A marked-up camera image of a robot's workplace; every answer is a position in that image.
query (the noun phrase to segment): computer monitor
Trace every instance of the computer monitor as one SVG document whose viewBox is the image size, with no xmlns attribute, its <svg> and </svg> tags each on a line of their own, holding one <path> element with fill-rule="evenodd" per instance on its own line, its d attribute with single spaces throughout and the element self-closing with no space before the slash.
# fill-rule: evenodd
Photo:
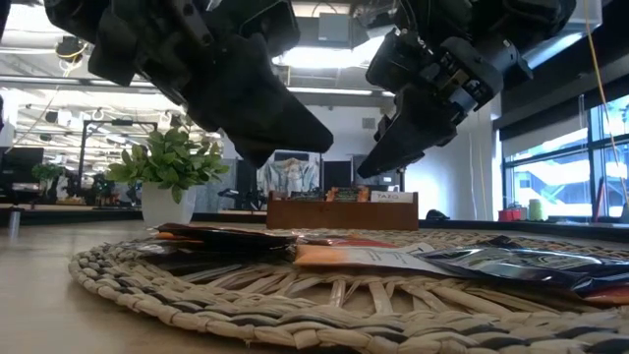
<svg viewBox="0 0 629 354">
<path fill-rule="evenodd" d="M 39 183 L 32 169 L 43 161 L 43 147 L 0 147 L 0 179 L 3 183 Z"/>
</svg>

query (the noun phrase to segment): yellow cable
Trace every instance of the yellow cable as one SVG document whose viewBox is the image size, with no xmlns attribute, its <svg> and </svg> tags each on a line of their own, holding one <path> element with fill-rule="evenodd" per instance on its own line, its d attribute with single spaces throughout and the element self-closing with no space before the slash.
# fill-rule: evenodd
<svg viewBox="0 0 629 354">
<path fill-rule="evenodd" d="M 611 137 L 611 148 L 613 149 L 613 157 L 616 161 L 616 168 L 620 170 L 620 158 L 618 157 L 618 151 L 616 150 L 616 141 L 613 137 L 613 132 L 611 132 L 611 122 L 609 120 L 609 111 L 607 110 L 607 98 L 605 97 L 605 91 L 602 87 L 602 78 L 600 76 L 600 67 L 599 67 L 599 59 L 597 58 L 597 50 L 594 47 L 594 40 L 592 39 L 592 31 L 590 29 L 590 14 L 588 12 L 588 0 L 584 0 L 584 8 L 585 8 L 585 16 L 586 16 L 586 30 L 588 32 L 588 42 L 590 43 L 590 52 L 592 53 L 592 61 L 594 62 L 594 70 L 597 76 L 597 82 L 599 84 L 599 94 L 600 100 L 602 101 L 602 108 L 605 112 L 605 120 L 607 121 L 607 126 L 609 127 L 609 136 Z M 625 197 L 625 203 L 629 203 L 629 198 L 627 197 L 627 186 L 625 185 L 625 179 L 620 176 L 620 183 L 622 184 L 622 193 Z"/>
<path fill-rule="evenodd" d="M 67 54 L 67 55 L 60 55 L 60 54 L 57 54 L 57 56 L 58 56 L 59 58 L 73 58 L 73 57 L 78 56 L 79 54 L 82 54 L 84 51 L 86 51 L 86 49 L 87 49 L 87 44 L 85 44 L 85 45 L 83 46 L 83 48 L 81 48 L 81 50 L 79 50 L 79 51 L 78 51 L 78 52 L 76 52 L 76 53 Z"/>
</svg>

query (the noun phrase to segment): wooden box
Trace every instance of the wooden box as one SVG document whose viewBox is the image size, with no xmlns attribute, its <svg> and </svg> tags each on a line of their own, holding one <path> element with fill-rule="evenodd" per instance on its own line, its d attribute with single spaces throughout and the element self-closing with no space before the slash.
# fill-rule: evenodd
<svg viewBox="0 0 629 354">
<path fill-rule="evenodd" d="M 269 229 L 331 228 L 365 230 L 418 229 L 418 195 L 412 203 L 349 203 L 288 201 L 271 192 L 266 227 Z"/>
</svg>

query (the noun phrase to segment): white flower pot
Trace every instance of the white flower pot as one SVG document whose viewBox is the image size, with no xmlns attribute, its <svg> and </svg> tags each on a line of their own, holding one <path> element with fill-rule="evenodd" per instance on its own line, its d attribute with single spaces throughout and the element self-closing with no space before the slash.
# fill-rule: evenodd
<svg viewBox="0 0 629 354">
<path fill-rule="evenodd" d="M 158 226 L 166 222 L 190 223 L 195 211 L 196 191 L 183 191 L 181 202 L 177 204 L 169 189 L 161 190 L 157 186 L 157 183 L 151 182 L 142 184 L 142 215 L 146 226 Z"/>
</svg>

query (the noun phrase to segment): red object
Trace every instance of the red object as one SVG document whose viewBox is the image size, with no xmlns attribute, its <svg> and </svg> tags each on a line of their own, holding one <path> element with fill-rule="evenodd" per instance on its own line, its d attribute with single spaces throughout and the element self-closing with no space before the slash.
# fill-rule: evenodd
<svg viewBox="0 0 629 354">
<path fill-rule="evenodd" d="M 522 211 L 519 209 L 508 209 L 498 212 L 498 221 L 517 221 L 520 219 L 522 219 Z"/>
<path fill-rule="evenodd" d="M 606 305 L 629 305 L 629 286 L 609 288 L 591 293 L 586 301 Z"/>
</svg>

